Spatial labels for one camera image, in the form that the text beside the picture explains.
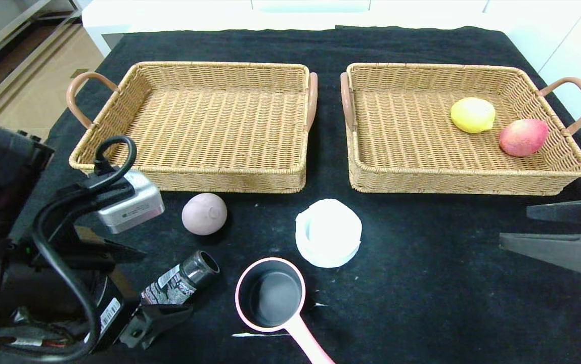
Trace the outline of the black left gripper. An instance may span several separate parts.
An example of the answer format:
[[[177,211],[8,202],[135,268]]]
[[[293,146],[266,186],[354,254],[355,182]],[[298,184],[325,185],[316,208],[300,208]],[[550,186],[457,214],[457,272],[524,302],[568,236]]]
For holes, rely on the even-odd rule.
[[[119,265],[141,262],[144,251],[100,237],[86,226],[63,228],[52,244],[92,296],[100,329],[95,350],[117,339],[129,348],[147,350],[158,336],[193,315],[189,303],[139,305]],[[84,344],[89,325],[79,300],[30,240],[24,240],[24,249],[8,270],[12,344],[31,349]]]

